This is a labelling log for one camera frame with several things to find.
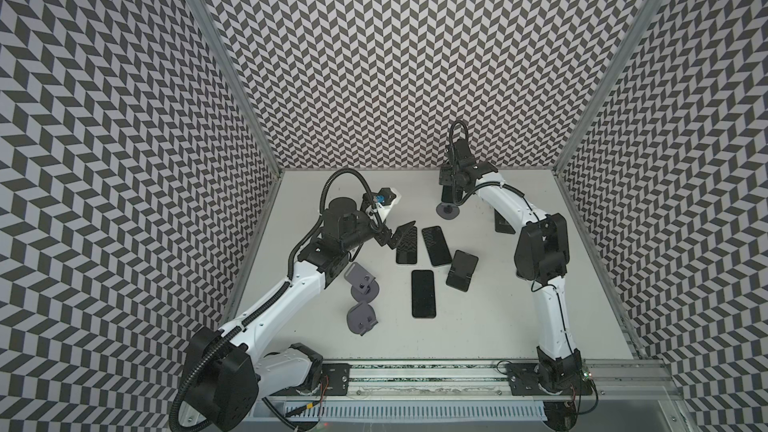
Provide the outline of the dark phone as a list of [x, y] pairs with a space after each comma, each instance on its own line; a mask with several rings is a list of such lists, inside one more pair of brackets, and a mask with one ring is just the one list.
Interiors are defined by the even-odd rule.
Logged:
[[422, 230], [422, 237], [430, 263], [433, 267], [444, 266], [451, 263], [452, 255], [440, 226], [424, 228]]

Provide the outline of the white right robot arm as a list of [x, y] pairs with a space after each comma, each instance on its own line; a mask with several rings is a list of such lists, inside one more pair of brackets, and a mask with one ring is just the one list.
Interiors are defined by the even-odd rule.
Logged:
[[479, 162], [465, 138], [449, 140], [439, 183], [451, 188], [450, 203], [477, 196], [516, 230], [516, 275], [530, 284], [538, 329], [538, 388], [549, 395], [592, 392], [589, 373], [575, 344], [565, 300], [570, 261], [568, 225], [559, 213], [549, 214], [510, 185], [489, 162]]

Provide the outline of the green-edged phone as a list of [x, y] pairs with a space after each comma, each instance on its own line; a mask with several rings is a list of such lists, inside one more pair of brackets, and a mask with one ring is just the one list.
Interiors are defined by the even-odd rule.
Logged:
[[459, 205], [463, 198], [463, 191], [456, 190], [453, 186], [444, 185], [441, 192], [441, 202], [449, 205]]

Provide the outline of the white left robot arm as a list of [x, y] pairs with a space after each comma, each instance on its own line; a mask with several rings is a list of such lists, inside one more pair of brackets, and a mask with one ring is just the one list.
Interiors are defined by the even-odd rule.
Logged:
[[386, 218], [402, 196], [383, 187], [362, 201], [337, 197], [323, 207], [307, 237], [289, 255], [289, 272], [245, 312], [217, 329], [202, 327], [189, 339], [183, 372], [170, 409], [168, 425], [185, 431], [181, 408], [189, 405], [201, 416], [193, 430], [236, 427], [254, 404], [286, 388], [315, 390], [322, 357], [295, 343], [278, 353], [267, 346], [311, 300], [321, 294], [350, 264], [353, 249], [369, 240], [396, 248], [407, 231], [395, 230]]

